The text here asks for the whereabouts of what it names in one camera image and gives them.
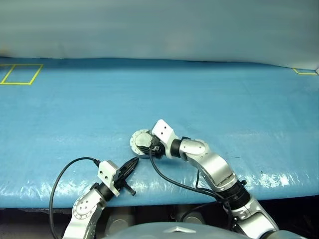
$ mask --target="white backdrop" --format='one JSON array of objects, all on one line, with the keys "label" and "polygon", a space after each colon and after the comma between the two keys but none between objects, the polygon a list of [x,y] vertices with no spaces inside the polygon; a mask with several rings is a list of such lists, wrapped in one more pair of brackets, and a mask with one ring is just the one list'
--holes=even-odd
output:
[{"label": "white backdrop", "polygon": [[0,55],[319,67],[319,0],[1,0]]}]

